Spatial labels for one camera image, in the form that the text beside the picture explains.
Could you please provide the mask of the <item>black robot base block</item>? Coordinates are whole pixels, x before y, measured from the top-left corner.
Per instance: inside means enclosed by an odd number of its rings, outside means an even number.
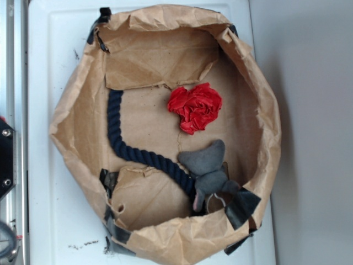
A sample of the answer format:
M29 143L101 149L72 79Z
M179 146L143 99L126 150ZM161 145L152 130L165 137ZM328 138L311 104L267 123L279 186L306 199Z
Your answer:
M1 116L1 200L14 188L16 180L15 130Z

